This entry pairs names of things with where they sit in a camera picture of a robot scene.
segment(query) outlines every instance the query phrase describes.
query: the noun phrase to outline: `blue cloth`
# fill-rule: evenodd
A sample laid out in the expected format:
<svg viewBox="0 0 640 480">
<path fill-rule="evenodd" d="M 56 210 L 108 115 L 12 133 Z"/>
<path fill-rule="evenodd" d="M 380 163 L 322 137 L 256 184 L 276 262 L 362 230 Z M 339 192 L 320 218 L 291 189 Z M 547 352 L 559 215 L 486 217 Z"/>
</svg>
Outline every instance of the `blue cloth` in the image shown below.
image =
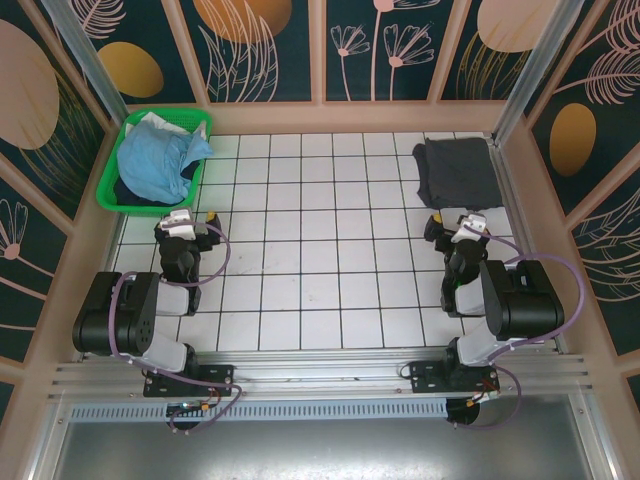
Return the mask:
<svg viewBox="0 0 640 480">
<path fill-rule="evenodd" d="M 212 154 L 200 135 L 181 135 L 140 122 L 120 144 L 118 170 L 125 185 L 139 197 L 175 205 L 191 187 L 191 180 L 180 172 Z"/>
</svg>

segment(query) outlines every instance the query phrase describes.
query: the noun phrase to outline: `dark gray cloth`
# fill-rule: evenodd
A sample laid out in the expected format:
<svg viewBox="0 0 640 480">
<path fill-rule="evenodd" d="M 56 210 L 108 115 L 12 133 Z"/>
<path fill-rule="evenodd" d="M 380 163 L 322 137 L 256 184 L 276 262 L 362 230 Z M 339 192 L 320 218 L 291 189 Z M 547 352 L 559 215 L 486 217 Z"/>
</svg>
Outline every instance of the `dark gray cloth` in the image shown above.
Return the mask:
<svg viewBox="0 0 640 480">
<path fill-rule="evenodd" d="M 418 196 L 429 208 L 483 210 L 502 206 L 489 146 L 483 138 L 427 140 L 413 149 Z"/>
</svg>

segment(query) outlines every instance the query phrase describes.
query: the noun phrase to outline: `black fabric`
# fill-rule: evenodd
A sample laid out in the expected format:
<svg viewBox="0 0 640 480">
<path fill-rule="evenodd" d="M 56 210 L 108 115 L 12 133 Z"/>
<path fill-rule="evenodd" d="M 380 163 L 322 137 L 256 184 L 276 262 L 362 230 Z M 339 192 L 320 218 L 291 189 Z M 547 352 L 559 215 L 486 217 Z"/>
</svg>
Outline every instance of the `black fabric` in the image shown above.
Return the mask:
<svg viewBox="0 0 640 480">
<path fill-rule="evenodd" d="M 187 180 L 193 180 L 193 176 L 196 174 L 196 169 L 200 165 L 199 160 L 197 162 L 190 163 L 185 169 L 180 173 L 183 178 Z M 116 196 L 116 201 L 118 205 L 133 205 L 136 207 L 171 207 L 172 205 L 168 205 L 162 202 L 154 202 L 152 200 L 147 200 L 146 198 L 139 197 L 131 190 L 129 187 L 125 185 L 122 181 L 122 178 L 118 177 L 115 185 L 113 186 L 113 193 Z"/>
<path fill-rule="evenodd" d="M 418 196 L 429 208 L 484 210 L 502 206 L 489 146 L 483 138 L 427 140 L 413 149 Z"/>
</svg>

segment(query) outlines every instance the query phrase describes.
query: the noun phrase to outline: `plastic laundry basket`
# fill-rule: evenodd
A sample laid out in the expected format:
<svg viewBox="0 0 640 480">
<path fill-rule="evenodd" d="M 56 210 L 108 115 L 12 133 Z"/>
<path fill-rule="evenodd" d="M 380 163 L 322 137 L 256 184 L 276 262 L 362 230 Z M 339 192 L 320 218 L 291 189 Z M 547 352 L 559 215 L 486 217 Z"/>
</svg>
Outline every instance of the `plastic laundry basket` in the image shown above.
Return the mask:
<svg viewBox="0 0 640 480">
<path fill-rule="evenodd" d="M 193 180 L 191 181 L 191 187 L 189 188 L 189 194 L 180 203 L 167 207 L 143 207 L 139 205 L 118 205 L 115 193 L 113 193 L 113 187 L 119 177 L 118 172 L 118 148 L 124 140 L 124 132 L 127 124 L 137 125 L 142 117 L 147 113 L 153 112 L 159 117 L 163 118 L 167 122 L 178 125 L 189 132 L 195 131 L 200 123 L 204 120 L 207 123 L 206 134 L 207 138 L 211 135 L 211 127 L 213 121 L 211 116 L 198 110 L 196 108 L 145 108 L 138 110 L 127 117 L 120 129 L 116 144 L 109 155 L 109 160 L 104 168 L 100 183 L 98 183 L 98 190 L 96 191 L 96 199 L 102 208 L 112 210 L 114 212 L 128 213 L 129 215 L 136 215 L 141 217 L 160 216 L 169 213 L 176 207 L 190 207 L 196 198 L 196 192 L 198 185 L 200 184 L 200 178 L 202 177 L 202 170 L 204 162 L 200 162 L 200 166 L 196 169 Z"/>
</svg>

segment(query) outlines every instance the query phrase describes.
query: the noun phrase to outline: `gray floor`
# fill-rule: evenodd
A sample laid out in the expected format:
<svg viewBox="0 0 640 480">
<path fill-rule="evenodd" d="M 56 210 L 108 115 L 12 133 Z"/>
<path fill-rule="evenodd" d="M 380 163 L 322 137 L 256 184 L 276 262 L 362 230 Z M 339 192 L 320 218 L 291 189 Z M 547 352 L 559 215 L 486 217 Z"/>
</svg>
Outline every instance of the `gray floor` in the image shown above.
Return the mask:
<svg viewBox="0 0 640 480">
<path fill-rule="evenodd" d="M 505 414 L 492 402 L 481 421 Z M 222 422 L 193 437 L 160 424 L 75 424 L 58 480 L 590 478 L 568 402 L 527 398 L 492 432 L 442 419 Z"/>
</svg>

